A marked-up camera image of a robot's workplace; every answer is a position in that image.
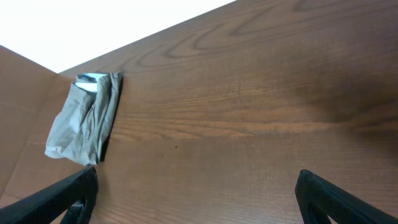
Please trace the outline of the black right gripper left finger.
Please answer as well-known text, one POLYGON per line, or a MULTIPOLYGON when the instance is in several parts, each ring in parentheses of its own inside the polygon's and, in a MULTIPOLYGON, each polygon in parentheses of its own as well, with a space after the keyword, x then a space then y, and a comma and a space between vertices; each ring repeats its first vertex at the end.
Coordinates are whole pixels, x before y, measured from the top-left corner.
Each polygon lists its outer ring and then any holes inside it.
POLYGON ((99 183, 96 169, 86 167, 22 200, 1 209, 1 223, 90 222, 99 183))

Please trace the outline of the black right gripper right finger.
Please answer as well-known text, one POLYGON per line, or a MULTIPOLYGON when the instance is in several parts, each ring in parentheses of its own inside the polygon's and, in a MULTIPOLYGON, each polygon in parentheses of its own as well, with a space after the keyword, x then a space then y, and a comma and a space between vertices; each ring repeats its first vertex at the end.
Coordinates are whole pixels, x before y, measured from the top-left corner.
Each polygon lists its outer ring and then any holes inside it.
POLYGON ((306 169, 299 173, 295 195, 305 224, 397 224, 397 218, 306 169))

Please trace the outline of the light green shorts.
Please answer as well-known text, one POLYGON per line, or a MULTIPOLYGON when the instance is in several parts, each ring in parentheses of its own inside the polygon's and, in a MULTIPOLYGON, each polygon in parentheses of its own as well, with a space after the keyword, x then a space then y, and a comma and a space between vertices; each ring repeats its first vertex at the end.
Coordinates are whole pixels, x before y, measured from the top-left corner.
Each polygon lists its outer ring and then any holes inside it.
POLYGON ((46 156, 83 166, 99 163, 113 127, 123 76, 123 72, 76 76, 50 129, 46 156))

